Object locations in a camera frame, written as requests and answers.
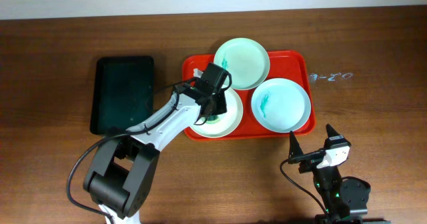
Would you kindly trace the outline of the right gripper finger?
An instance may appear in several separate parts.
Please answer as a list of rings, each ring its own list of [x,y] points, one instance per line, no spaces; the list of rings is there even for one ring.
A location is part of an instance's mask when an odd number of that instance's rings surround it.
[[[290,131],[289,159],[295,159],[296,157],[299,157],[303,154],[304,153],[300,147],[300,144],[298,143],[298,140],[296,139],[296,136],[294,135],[294,132]]]
[[[329,123],[326,125],[326,132],[329,139],[341,138],[341,135]]]

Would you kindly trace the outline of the green yellow scrub sponge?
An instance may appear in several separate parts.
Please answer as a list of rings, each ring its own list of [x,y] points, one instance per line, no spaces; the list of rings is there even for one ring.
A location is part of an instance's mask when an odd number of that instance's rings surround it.
[[[220,117],[218,115],[211,115],[207,118],[207,123],[217,123],[220,121]]]

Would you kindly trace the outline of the cream white plate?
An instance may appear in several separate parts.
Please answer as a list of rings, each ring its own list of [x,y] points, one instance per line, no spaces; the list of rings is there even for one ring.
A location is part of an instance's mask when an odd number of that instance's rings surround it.
[[[207,123],[207,119],[202,117],[196,124],[191,125],[190,129],[198,135],[207,138],[225,137],[234,131],[243,117],[242,100],[233,89],[228,89],[225,92],[225,98],[227,111],[218,115],[220,121],[217,123]]]

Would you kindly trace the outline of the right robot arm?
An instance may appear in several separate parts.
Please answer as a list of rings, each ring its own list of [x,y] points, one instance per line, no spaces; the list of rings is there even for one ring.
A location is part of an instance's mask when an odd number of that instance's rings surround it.
[[[301,174],[313,174],[313,184],[320,199],[288,175],[284,177],[320,206],[323,213],[314,217],[314,223],[387,223],[384,219],[363,218],[368,214],[371,185],[357,177],[341,176],[338,166],[348,160],[351,143],[329,124],[326,125],[326,132],[328,137],[322,148],[304,153],[291,131],[288,158],[280,163],[282,174],[285,174],[283,166],[286,163],[298,164]]]

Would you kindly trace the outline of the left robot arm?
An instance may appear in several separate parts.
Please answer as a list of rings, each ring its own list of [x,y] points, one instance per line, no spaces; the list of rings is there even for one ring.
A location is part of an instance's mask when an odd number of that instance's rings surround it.
[[[161,151],[184,129],[227,111],[232,76],[209,63],[199,77],[173,85],[169,101],[148,119],[92,145],[83,188],[107,223],[131,223],[146,200]]]

